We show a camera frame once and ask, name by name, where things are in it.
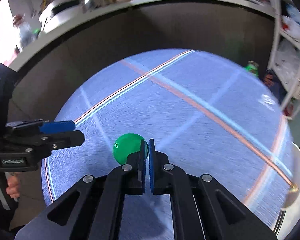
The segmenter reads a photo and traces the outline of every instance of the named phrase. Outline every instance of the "chair backrest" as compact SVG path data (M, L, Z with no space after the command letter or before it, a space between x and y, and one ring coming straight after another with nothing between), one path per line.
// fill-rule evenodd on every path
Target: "chair backrest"
M298 198L300 194L300 149L297 145L292 143L292 154L293 154L293 177L292 182L297 185L298 190L294 191L291 190L286 197L286 200L283 204L282 210L286 210L288 207L290 207Z

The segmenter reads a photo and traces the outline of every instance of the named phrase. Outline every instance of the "green round object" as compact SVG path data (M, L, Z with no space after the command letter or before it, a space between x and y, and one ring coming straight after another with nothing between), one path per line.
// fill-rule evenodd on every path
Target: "green round object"
M121 135L113 145L113 156L120 164L126 164L127 157L131 153L140 151L140 143L144 138L136 133Z

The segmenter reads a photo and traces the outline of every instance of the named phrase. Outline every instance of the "person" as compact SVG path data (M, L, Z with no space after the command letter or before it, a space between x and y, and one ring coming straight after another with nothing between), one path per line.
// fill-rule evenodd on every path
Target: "person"
M7 180L6 192L11 198L20 197L20 180L17 173L13 173ZM14 239L20 228L9 230L11 220L16 210L5 210L0 201L0 240Z

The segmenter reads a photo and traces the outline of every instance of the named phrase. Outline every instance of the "shelving unit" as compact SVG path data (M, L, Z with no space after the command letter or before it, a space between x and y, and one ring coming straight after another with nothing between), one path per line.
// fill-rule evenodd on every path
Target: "shelving unit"
M292 0L284 0L287 3L293 4ZM300 83L300 63L298 71L293 80L289 81L289 83L285 82L285 78L283 77L283 73L280 72L280 69L274 64L276 53L279 47L280 37L287 39L289 42L293 44L297 49L300 50L300 41L296 41L294 38L288 35L282 27L281 27L281 0L271 0L271 4L275 9L275 29L274 29L274 41L272 44L272 50L270 54L270 59L268 63L268 69L272 69L276 75L278 76L279 80L281 81L284 89L286 90L287 94L284 100L281 103L281 110L283 111L286 106L290 103L293 95L296 93L298 89L298 85ZM287 117L288 120L292 120L300 111L300 100L298 100L297 106L294 107L294 111L291 117Z

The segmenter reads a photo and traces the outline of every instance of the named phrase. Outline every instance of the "blue tablecloth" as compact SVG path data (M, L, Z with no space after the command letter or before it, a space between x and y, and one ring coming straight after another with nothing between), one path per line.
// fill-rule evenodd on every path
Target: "blue tablecloth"
M210 53L156 50L112 64L77 89L62 120L74 120L86 141L42 162L47 205L85 174L118 166L113 144L130 132L154 138L187 173L213 175L268 226L290 188L291 134L276 99L242 67ZM121 229L120 239L173 239L170 198L151 195L148 164L146 194L126 197Z

